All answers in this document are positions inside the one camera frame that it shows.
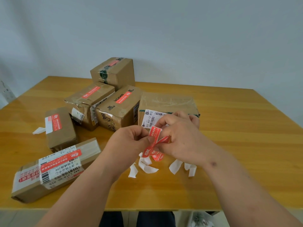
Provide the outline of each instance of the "cardboard box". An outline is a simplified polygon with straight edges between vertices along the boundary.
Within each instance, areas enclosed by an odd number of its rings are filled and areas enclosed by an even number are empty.
[[[47,145],[52,152],[63,150],[78,143],[74,124],[65,107],[45,113]]]
[[[98,127],[95,108],[110,95],[115,88],[100,82],[93,83],[64,99],[71,117],[82,127],[93,131]]]
[[[112,131],[134,125],[138,120],[138,107],[142,90],[138,87],[125,86],[96,107],[100,126]]]
[[[162,116],[176,111],[200,117],[191,96],[143,92],[138,108],[138,125],[151,128]]]
[[[115,91],[126,85],[135,85],[133,60],[112,57],[91,70],[94,82],[101,82],[115,87]]]
[[[23,203],[33,202],[73,182],[100,152],[96,138],[92,138],[22,166],[15,174],[12,198]],[[56,164],[62,159],[63,164]]]

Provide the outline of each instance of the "dark trousers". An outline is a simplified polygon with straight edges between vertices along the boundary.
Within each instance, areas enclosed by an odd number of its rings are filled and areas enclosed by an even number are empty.
[[[120,211],[104,212],[99,227],[123,227]],[[175,216],[172,212],[139,212],[137,227],[176,227]]]

